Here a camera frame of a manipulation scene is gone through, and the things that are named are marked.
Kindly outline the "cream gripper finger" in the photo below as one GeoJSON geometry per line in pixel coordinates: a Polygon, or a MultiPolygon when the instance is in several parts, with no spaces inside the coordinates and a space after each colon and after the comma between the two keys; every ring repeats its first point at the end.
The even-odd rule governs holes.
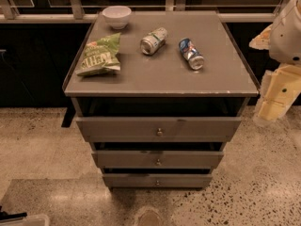
{"type": "Polygon", "coordinates": [[[263,31],[251,40],[249,46],[253,49],[268,50],[270,48],[271,25],[268,25],[263,31]]]}

